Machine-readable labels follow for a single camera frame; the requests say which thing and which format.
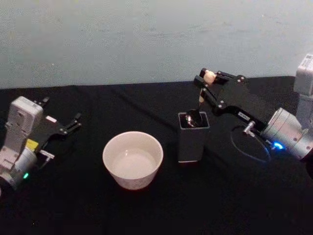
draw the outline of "blue led light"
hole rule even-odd
[[[278,148],[278,149],[283,149],[284,147],[280,144],[280,143],[278,143],[278,142],[274,142],[274,144],[273,144],[276,148]]]

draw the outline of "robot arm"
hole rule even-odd
[[[33,168],[42,168],[54,155],[44,150],[52,138],[63,138],[81,126],[80,114],[67,126],[44,117],[42,102],[19,97],[10,105],[6,137],[0,150],[0,197],[16,190]]]
[[[215,85],[210,87],[203,79],[206,70],[201,70],[194,83],[214,115],[235,115],[247,124],[244,133],[285,148],[299,160],[313,155],[313,55],[305,57],[296,74],[294,91],[300,94],[296,116],[251,94],[247,87],[251,80],[242,75],[218,71],[214,81],[220,87],[217,93]]]

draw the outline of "green led light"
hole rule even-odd
[[[28,173],[24,174],[23,179],[26,179],[28,177]]]

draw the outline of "white sticker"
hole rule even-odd
[[[250,120],[250,118],[247,115],[243,114],[242,112],[239,112],[238,115],[241,116],[243,119],[245,119],[247,121]]]
[[[57,119],[54,119],[53,117],[50,117],[50,116],[46,116],[45,119],[48,119],[49,121],[52,121],[54,123],[57,122]]]

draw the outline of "label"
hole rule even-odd
[[[243,114],[242,112],[239,112],[239,113],[238,113],[238,116],[241,116],[243,119],[245,119],[245,120],[247,120],[247,121],[250,120],[250,118],[249,118],[247,115]]]
[[[35,151],[35,149],[37,148],[38,143],[36,141],[33,141],[31,139],[27,139],[26,142],[26,147],[29,148],[31,151]]]
[[[50,116],[46,116],[45,119],[52,121],[53,123],[57,122],[57,119],[54,119],[53,117],[50,117]]]

